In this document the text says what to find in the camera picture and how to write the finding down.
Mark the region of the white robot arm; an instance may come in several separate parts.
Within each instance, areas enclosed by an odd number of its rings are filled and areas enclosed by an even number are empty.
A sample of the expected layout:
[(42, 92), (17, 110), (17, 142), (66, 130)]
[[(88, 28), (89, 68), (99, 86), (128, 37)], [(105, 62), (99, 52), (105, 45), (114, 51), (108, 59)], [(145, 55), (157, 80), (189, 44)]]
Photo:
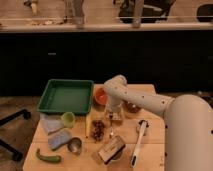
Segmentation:
[(125, 100), (163, 118), (165, 171), (213, 171), (213, 109), (201, 97), (172, 98), (131, 89), (123, 75), (107, 80), (104, 91), (110, 112)]

